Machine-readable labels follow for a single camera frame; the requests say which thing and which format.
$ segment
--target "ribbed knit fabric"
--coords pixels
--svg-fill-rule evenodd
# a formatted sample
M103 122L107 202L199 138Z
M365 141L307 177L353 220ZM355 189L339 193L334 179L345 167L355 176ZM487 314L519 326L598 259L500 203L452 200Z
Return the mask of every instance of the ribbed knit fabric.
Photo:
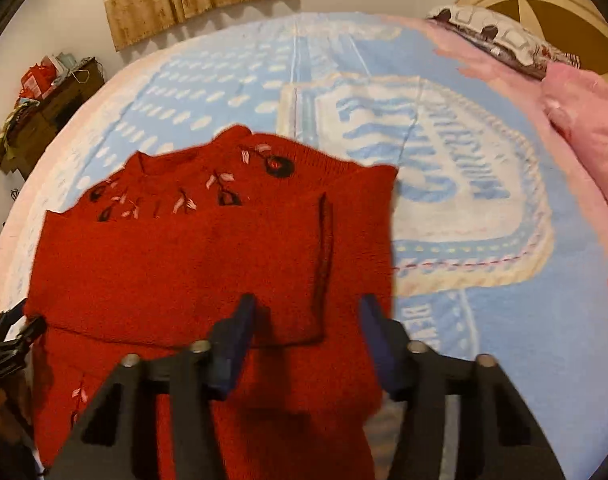
M373 292L390 308L395 176L234 126L205 146L136 153L48 213L26 306L49 324L34 349L43 461L125 354L204 338L252 292L254 348L235 392L213 403L229 477L372 480L362 425L381 393L357 307ZM165 397L158 459L172 479Z

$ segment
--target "pink pillow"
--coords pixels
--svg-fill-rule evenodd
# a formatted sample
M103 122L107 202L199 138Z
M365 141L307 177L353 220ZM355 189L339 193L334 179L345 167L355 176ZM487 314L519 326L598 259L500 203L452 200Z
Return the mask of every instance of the pink pillow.
M594 72L551 63L544 111L608 201L608 83Z

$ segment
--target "white wall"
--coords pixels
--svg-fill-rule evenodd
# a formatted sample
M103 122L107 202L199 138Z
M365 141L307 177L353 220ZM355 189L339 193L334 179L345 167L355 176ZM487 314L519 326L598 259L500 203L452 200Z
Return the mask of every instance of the white wall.
M102 0L26 0L0 37L0 124L17 99L21 76L45 54L71 52L78 59L95 56L110 77L141 56L236 23L285 16L299 10L360 10L422 16L435 5L453 1L261 0L212 10L118 54L113 48ZM6 217L9 208L10 204L0 198L0 219Z

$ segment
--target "screw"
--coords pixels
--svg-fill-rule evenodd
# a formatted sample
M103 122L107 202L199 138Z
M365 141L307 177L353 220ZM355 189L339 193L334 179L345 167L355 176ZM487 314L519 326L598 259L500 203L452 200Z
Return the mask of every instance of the screw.
M137 354L128 354L122 359L122 366L131 368L140 362L140 356Z
M210 343L206 339L195 341L189 346L189 350L194 354L204 354L210 350Z
M421 341L411 341L408 346L408 351L414 354L423 354L428 351L428 346Z
M478 363L484 368L493 368L497 365L497 360L491 354L480 354L478 355Z

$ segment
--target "bed sheet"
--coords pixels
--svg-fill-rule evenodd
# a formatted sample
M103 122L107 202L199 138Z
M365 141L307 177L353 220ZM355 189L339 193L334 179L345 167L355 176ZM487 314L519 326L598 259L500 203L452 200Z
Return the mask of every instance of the bed sheet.
M539 87L428 22L299 14L195 38L120 73L28 180L0 240L0 310L28 290L44 211L135 150L232 123L399 166L395 317L413 338L494 354L569 480L608 453L608 207L538 104ZM378 475L399 412L369 425Z

